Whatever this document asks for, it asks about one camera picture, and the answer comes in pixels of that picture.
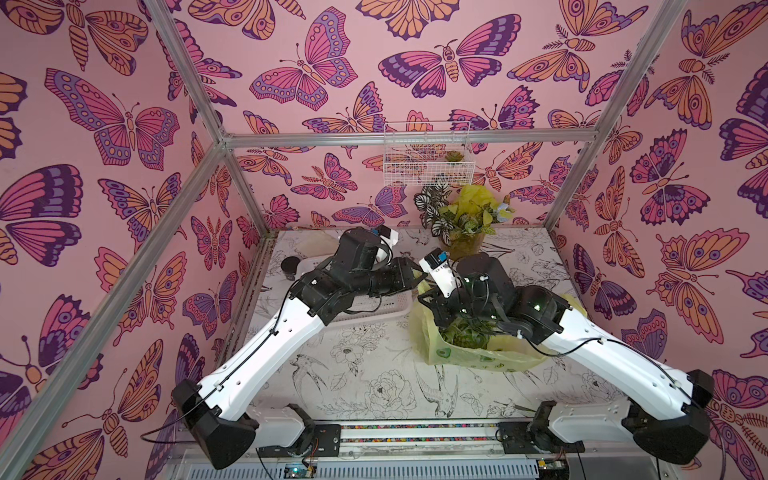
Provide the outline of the pineapple nearer basket front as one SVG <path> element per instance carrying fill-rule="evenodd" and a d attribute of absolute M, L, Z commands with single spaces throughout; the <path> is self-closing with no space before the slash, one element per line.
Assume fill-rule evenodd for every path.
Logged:
<path fill-rule="evenodd" d="M 458 316 L 441 329 L 441 336 L 447 343 L 468 349 L 486 349 L 497 333 L 496 320 L 467 316 Z"/>

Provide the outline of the yellow-green plastic bag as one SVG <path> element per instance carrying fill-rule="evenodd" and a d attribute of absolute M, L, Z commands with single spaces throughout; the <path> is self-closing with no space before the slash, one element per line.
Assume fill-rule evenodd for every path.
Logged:
<path fill-rule="evenodd" d="M 434 284 L 425 281 L 418 295 Z M 417 300 L 408 316 L 411 345 L 417 356 L 429 365 L 453 365 L 470 369 L 518 372 L 530 370 L 547 359 L 559 356 L 543 345 L 531 345 L 517 336 L 495 335 L 486 349 L 468 349 L 447 343 L 433 321 L 432 313 Z"/>

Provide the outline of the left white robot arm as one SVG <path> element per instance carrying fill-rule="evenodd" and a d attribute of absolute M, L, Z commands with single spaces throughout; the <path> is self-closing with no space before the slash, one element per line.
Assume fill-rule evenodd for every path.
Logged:
<path fill-rule="evenodd" d="M 394 255 L 397 238 L 387 227 L 346 230 L 336 252 L 292 283 L 250 341 L 201 380 L 177 384 L 173 404 L 213 468 L 225 469 L 252 449 L 308 449 L 314 423 L 298 405 L 256 409 L 251 402 L 301 346 L 350 313 L 356 298 L 410 292 L 428 276 L 427 261 Z"/>

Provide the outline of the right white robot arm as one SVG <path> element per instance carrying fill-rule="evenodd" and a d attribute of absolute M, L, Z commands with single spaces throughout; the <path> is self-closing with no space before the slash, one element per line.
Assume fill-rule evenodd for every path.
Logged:
<path fill-rule="evenodd" d="M 457 266 L 435 249 L 420 260 L 434 288 L 419 297 L 435 322 L 488 320 L 503 335 L 524 340 L 548 358 L 566 358 L 620 390 L 616 402 L 567 405 L 545 401 L 528 431 L 540 449 L 581 442 L 634 442 L 664 462 L 685 465 L 709 440 L 706 407 L 714 380 L 683 372 L 635 350 L 594 324 L 563 297 L 538 285 L 516 286 L 485 253 Z"/>

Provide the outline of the white perforated plastic basket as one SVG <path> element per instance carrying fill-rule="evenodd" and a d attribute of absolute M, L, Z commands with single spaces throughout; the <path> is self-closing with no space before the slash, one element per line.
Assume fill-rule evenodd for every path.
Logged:
<path fill-rule="evenodd" d="M 295 283 L 289 288 L 282 307 L 281 322 L 319 331 L 333 322 L 370 323 L 410 312 L 413 290 L 383 297 L 343 291 L 323 270 L 330 257 L 301 261 Z"/>

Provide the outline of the beige cloth pad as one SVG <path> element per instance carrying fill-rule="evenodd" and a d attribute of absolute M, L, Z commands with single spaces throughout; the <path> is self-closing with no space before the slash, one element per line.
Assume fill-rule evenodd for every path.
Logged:
<path fill-rule="evenodd" d="M 327 257 L 336 252 L 338 244 L 336 237 L 324 231 L 308 231 L 302 233 L 296 250 L 305 257 Z"/>

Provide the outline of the small black round jar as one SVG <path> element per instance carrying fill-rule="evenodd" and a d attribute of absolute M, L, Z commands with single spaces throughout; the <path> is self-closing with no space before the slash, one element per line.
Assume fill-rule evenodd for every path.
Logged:
<path fill-rule="evenodd" d="M 302 259 L 297 256 L 287 256 L 280 263 L 280 268 L 288 281 L 293 282 L 296 279 L 298 266 Z"/>

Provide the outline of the potted plant with yellow-green leaves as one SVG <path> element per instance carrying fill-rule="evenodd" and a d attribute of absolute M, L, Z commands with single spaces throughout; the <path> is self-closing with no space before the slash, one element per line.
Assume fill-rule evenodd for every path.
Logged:
<path fill-rule="evenodd" d="M 482 185 L 465 185 L 450 200 L 447 187 L 425 186 L 415 195 L 422 226 L 439 239 L 456 261 L 474 255 L 495 226 L 514 217 L 515 210 Z"/>

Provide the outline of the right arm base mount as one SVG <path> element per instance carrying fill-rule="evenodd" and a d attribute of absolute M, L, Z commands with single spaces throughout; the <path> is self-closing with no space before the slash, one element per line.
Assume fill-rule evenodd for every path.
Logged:
<path fill-rule="evenodd" d="M 495 432 L 505 454 L 584 453 L 582 441 L 566 442 L 550 429 L 555 401 L 544 401 L 526 421 L 502 421 Z"/>

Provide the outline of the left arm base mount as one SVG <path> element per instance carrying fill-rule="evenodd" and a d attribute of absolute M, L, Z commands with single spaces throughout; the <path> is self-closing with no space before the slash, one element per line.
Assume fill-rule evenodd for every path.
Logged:
<path fill-rule="evenodd" d="M 253 447 L 270 458 L 337 457 L 341 425 L 309 417 L 298 405 L 269 407 L 256 414 L 259 426 Z"/>

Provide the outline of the aluminium front rail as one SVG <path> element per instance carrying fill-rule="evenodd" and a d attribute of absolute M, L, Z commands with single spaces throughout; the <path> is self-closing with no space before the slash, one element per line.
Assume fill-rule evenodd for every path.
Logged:
<path fill-rule="evenodd" d="M 681 468 L 622 443 L 534 445 L 516 419 L 320 421 L 303 457 L 253 449 L 214 469 L 193 449 L 163 479 L 682 479 Z"/>

